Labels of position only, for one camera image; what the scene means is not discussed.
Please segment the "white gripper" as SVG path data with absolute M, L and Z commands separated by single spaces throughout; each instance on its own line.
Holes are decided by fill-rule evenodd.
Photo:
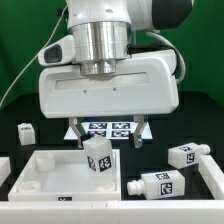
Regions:
M 39 78 L 40 108 L 48 118 L 70 118 L 79 148 L 91 135 L 78 117 L 135 115 L 129 145 L 140 148 L 144 115 L 167 114 L 179 104 L 175 69 L 172 50 L 135 54 L 107 75 L 83 76 L 77 65 L 47 68 Z

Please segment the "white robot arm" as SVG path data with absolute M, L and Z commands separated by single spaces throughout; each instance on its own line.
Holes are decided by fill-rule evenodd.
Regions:
M 78 136 L 83 117 L 132 115 L 130 144 L 142 145 L 145 117 L 179 104 L 186 67 L 158 32 L 178 27 L 194 0 L 65 0 L 69 34 L 38 54 L 42 113 L 67 118 Z

